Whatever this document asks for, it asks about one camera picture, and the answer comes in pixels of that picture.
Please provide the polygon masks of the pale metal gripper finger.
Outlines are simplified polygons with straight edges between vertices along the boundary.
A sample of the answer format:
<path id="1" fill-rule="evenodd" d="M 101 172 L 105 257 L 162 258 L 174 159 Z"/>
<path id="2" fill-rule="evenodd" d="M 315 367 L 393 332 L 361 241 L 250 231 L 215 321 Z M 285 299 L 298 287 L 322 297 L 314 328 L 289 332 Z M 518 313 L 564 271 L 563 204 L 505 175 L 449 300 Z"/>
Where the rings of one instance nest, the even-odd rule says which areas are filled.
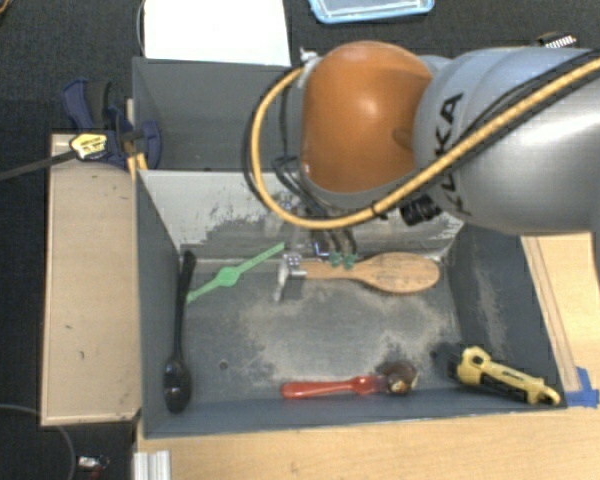
<path id="1" fill-rule="evenodd" d="M 273 293 L 273 300 L 275 302 L 280 302 L 282 300 L 288 277 L 289 266 L 285 260 L 282 260 L 277 269 L 277 284 Z"/>
<path id="2" fill-rule="evenodd" d="M 306 271 L 301 265 L 302 257 L 299 254 L 290 254 L 286 260 L 288 275 L 285 294 L 290 300 L 299 300 L 301 290 L 306 277 Z"/>

